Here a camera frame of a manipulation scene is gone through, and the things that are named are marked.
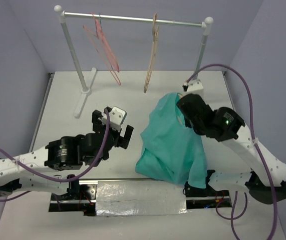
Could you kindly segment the teal t shirt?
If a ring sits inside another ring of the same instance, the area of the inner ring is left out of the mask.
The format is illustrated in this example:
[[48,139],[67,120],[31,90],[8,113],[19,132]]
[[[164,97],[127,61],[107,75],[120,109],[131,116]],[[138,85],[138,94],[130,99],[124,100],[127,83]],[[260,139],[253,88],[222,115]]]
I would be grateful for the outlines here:
[[176,105],[180,99],[177,94],[164,95],[150,113],[149,123],[140,134],[142,150],[135,171],[155,180],[204,189],[207,159],[202,139],[186,127]]

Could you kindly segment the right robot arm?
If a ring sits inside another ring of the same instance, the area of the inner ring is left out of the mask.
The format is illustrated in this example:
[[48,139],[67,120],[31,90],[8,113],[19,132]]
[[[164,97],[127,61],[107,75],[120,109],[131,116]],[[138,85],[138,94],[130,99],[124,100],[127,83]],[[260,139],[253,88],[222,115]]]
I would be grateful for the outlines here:
[[[249,172],[229,174],[208,169],[202,138],[222,143],[237,154]],[[142,150],[135,172],[173,184],[189,184],[210,196],[242,191],[270,205],[286,199],[286,164],[252,137],[231,108],[211,107],[197,94],[164,95],[141,132]]]

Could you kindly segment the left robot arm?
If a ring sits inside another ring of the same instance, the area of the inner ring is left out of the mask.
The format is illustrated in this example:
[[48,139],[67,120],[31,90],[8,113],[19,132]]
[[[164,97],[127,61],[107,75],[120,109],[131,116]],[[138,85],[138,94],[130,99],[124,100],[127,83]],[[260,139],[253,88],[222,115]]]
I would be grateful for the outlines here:
[[92,132],[64,136],[38,150],[15,157],[0,149],[0,202],[12,200],[13,193],[48,192],[75,199],[80,195],[79,179],[100,161],[109,158],[112,148],[126,149],[133,128],[121,136],[125,110],[106,107],[92,113]]

